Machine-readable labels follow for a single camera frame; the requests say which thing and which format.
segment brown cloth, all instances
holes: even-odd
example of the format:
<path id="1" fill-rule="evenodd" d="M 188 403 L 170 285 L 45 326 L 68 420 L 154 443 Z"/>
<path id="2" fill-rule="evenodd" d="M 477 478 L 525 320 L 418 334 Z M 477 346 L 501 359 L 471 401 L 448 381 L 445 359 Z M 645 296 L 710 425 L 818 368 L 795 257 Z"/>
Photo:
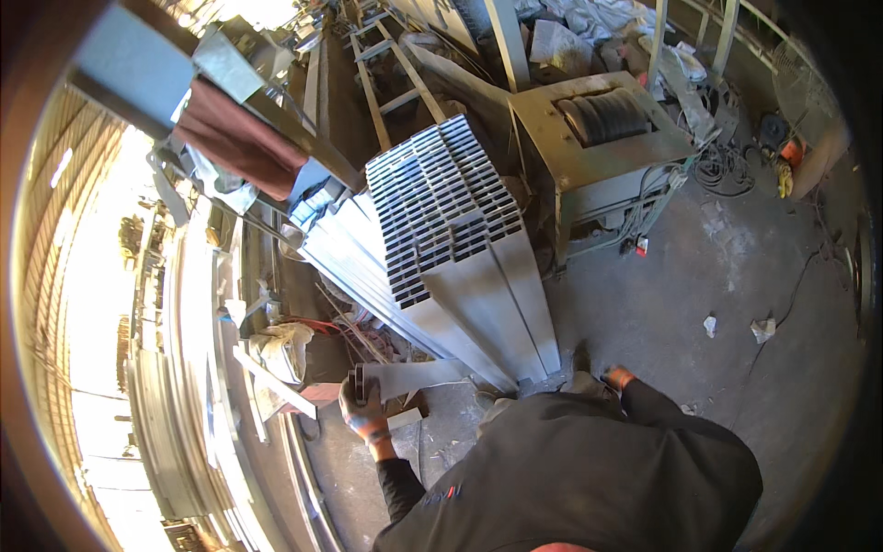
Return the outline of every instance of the brown cloth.
<path id="1" fill-rule="evenodd" d="M 274 200 L 288 198 L 309 155 L 206 79 L 194 79 L 190 89 L 172 133 Z"/>

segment work glove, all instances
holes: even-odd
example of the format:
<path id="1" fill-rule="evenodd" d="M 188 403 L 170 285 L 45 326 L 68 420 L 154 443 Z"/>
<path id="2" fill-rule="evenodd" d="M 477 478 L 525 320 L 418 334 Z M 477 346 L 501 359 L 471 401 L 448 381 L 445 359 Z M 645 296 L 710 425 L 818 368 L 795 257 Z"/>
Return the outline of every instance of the work glove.
<path id="1" fill-rule="evenodd" d="M 636 379 L 635 375 L 622 364 L 611 364 L 608 369 L 604 371 L 604 374 L 601 375 L 601 380 L 612 387 L 617 393 L 622 393 L 625 386 L 628 385 L 630 381 Z"/>
<path id="2" fill-rule="evenodd" d="M 347 375 L 340 386 L 337 402 L 343 422 L 361 437 L 366 445 L 375 444 L 389 437 L 389 423 L 381 406 L 381 383 L 377 378 L 365 380 L 364 406 L 356 404 L 356 385 L 352 374 Z"/>

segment shoe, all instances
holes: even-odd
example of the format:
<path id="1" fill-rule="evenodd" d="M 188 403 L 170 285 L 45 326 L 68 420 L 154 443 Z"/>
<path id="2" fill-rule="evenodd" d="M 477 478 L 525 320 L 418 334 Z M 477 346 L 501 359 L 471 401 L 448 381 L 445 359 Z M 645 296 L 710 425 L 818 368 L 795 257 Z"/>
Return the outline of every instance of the shoe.
<path id="1" fill-rule="evenodd" d="M 490 410 L 491 406 L 494 405 L 496 399 L 499 397 L 490 391 L 476 391 L 475 397 L 472 399 L 475 401 L 475 405 L 478 406 L 482 411 L 487 412 Z"/>
<path id="2" fill-rule="evenodd" d="M 573 361 L 571 363 L 574 372 L 592 373 L 592 358 L 589 356 L 588 347 L 583 339 L 577 343 L 577 348 L 573 352 Z"/>

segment concrete floor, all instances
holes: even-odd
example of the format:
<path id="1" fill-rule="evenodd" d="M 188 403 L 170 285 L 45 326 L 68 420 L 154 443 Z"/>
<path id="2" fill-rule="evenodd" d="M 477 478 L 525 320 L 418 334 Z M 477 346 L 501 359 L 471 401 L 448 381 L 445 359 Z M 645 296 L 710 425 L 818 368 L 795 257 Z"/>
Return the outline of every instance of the concrete floor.
<path id="1" fill-rule="evenodd" d="M 838 186 L 856 184 L 844 175 Z M 854 208 L 841 203 L 840 210 Z M 524 382 L 522 394 L 556 389 L 570 375 L 574 346 L 586 339 L 593 369 L 622 363 L 678 404 L 732 428 L 764 477 L 743 536 L 755 546 L 811 496 L 853 402 L 862 349 L 847 275 L 835 261 L 814 258 L 787 321 L 758 356 L 751 321 L 782 318 L 806 259 L 822 243 L 814 207 L 775 199 L 768 182 L 743 198 L 718 200 L 691 180 L 649 239 L 646 258 L 587 253 L 571 260 L 563 278 L 546 282 L 565 368 L 543 385 Z M 711 313 L 714 339 L 702 326 Z M 429 417 L 393 439 L 430 486 L 475 443 L 481 412 L 469 385 L 425 393 Z M 344 546 L 368 550 L 389 522 L 370 455 L 336 405 L 321 410 L 321 431 L 311 420 L 304 425 L 317 435 L 309 454 Z"/>

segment machine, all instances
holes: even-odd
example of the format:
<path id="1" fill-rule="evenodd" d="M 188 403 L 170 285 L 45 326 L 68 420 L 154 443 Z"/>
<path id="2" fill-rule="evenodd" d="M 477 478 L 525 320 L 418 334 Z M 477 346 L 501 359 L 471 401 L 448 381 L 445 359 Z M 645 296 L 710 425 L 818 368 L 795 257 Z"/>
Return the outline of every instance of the machine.
<path id="1" fill-rule="evenodd" d="M 643 237 L 686 179 L 686 132 L 627 72 L 512 95 L 524 174 L 547 213 L 559 270 L 573 255 Z"/>

